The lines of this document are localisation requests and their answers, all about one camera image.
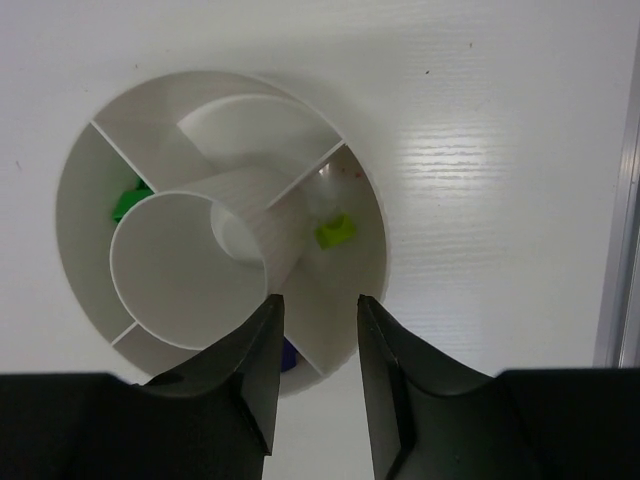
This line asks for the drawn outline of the blue lego plate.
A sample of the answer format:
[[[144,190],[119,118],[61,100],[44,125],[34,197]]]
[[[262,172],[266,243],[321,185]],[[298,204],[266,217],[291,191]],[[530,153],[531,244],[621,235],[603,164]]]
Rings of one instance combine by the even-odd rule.
[[[298,363],[298,351],[294,345],[288,340],[283,340],[281,367],[282,373],[288,372],[295,368]]]

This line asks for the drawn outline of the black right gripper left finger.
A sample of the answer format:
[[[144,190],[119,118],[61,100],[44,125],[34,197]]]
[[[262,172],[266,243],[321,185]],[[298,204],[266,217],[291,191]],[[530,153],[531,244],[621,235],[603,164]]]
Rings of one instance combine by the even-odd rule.
[[[272,453],[284,299],[148,383],[107,373],[1,379],[5,479],[258,479]]]

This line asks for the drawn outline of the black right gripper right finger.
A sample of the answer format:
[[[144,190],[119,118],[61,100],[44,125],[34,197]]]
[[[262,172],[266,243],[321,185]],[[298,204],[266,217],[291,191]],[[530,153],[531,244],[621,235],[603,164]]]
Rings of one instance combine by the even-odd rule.
[[[635,368],[484,375],[405,329],[375,298],[357,307],[378,479],[635,479]]]

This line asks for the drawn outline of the small lime green lego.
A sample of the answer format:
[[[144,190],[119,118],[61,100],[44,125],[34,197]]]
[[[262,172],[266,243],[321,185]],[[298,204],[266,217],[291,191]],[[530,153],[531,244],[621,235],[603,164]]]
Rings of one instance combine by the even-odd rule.
[[[328,222],[320,224],[314,231],[316,243],[327,250],[352,239],[357,229],[351,217],[341,213]]]

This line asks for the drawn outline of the dark green lego brick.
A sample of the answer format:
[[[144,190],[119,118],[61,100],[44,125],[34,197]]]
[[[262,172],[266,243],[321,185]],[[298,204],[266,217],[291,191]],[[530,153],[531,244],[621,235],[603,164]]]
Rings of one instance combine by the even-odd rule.
[[[154,191],[143,180],[139,180],[134,189],[127,190],[120,195],[112,210],[112,220],[119,223],[137,203],[153,194]]]

